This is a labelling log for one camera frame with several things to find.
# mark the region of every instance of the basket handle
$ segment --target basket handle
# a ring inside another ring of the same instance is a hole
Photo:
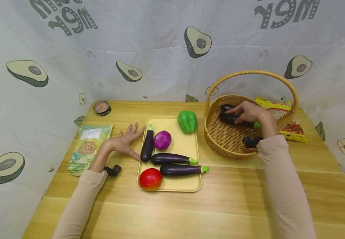
[[[276,79],[280,80],[281,82],[283,82],[290,89],[290,91],[291,91],[291,93],[293,95],[293,104],[291,106],[290,111],[288,111],[287,114],[293,113],[293,112],[298,110],[298,108],[299,108],[299,96],[297,94],[297,91],[293,87],[293,85],[288,80],[286,80],[285,78],[283,78],[280,75],[277,75],[277,74],[269,72],[269,71],[245,70],[245,71],[238,71],[238,72],[235,72],[235,73],[223,76],[222,78],[218,79],[215,83],[213,83],[213,85],[210,88],[210,92],[207,95],[207,99],[206,99],[205,117],[207,117],[208,111],[210,110],[210,97],[211,97],[211,94],[213,93],[213,91],[215,90],[215,88],[218,87],[218,85],[220,85],[220,83],[222,83],[223,81],[228,80],[229,78],[232,78],[232,77],[238,76],[238,75],[246,75],[246,74],[267,75],[267,76],[276,78]]]

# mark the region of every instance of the finger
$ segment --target finger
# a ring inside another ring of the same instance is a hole
[[[129,148],[129,150],[127,151],[127,154],[132,156],[133,158],[135,158],[136,160],[140,160],[141,157],[139,156],[139,154],[137,154],[136,152],[134,152],[131,148]]]
[[[243,122],[244,120],[243,120],[243,114],[239,117],[239,118],[237,118],[236,120],[235,120],[235,124],[238,124],[238,123],[241,123],[241,122]]]
[[[240,105],[236,106],[235,108],[230,109],[229,111],[226,111],[225,113],[226,114],[233,114],[233,113],[241,111],[241,110],[242,110],[242,105],[240,104]]]
[[[238,115],[241,115],[242,113],[243,113],[243,111],[236,111],[235,115],[238,116]]]
[[[133,129],[130,131],[130,134],[131,135],[135,134],[135,132],[137,131],[137,128],[138,128],[138,123],[135,123]]]
[[[146,129],[146,126],[143,126],[140,131],[133,134],[133,140],[138,139],[141,135],[143,135],[143,132],[145,131],[145,129]]]
[[[241,123],[241,122],[243,122],[243,120],[240,117],[235,120],[235,124],[238,124],[238,123]]]
[[[129,127],[127,128],[126,134],[130,133],[132,126],[133,126],[132,124],[129,124]]]

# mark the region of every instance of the wood grain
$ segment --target wood grain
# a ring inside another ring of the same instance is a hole
[[[242,161],[225,159],[206,145],[204,103],[110,101],[112,112],[95,115],[90,108],[83,125],[112,124],[112,136],[130,123],[144,124],[150,116],[176,116],[191,110],[198,117],[202,176],[196,193],[144,192],[137,187],[138,162],[113,153],[108,166],[122,173],[108,178],[96,198],[82,238],[280,238],[266,189],[263,165],[257,156]],[[288,141],[290,154],[306,192],[318,238],[345,238],[345,175],[300,109],[296,118],[309,143]],[[42,199],[23,238],[50,238],[78,178],[67,173],[77,136]],[[133,144],[140,152],[142,141]]]

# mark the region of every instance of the person's right hand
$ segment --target person's right hand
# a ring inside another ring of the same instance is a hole
[[[239,116],[235,120],[236,124],[241,123],[242,121],[258,122],[261,126],[261,136],[263,136],[263,139],[279,134],[276,119],[273,117],[273,115],[266,109],[248,101],[244,101],[240,105],[229,111],[226,111],[225,113]]]
[[[242,121],[257,122],[263,116],[263,114],[267,113],[267,111],[260,106],[257,106],[248,101],[244,101],[240,105],[236,106],[235,108],[229,111],[226,111],[225,113],[235,114],[239,116],[235,120],[235,124],[238,124],[238,123],[241,123]]]

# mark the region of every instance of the food package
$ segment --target food package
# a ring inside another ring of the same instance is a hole
[[[113,126],[102,127],[82,126],[79,130],[79,140],[72,158],[70,158],[68,172],[73,176],[80,176],[84,169],[89,168],[100,145],[110,139]]]
[[[285,103],[265,100],[263,98],[256,98],[256,102],[259,103],[264,109],[268,110],[272,115],[278,119],[291,109],[291,101]],[[300,142],[308,142],[305,133],[300,124],[295,120],[287,124],[281,129],[280,134],[286,139],[295,140]]]

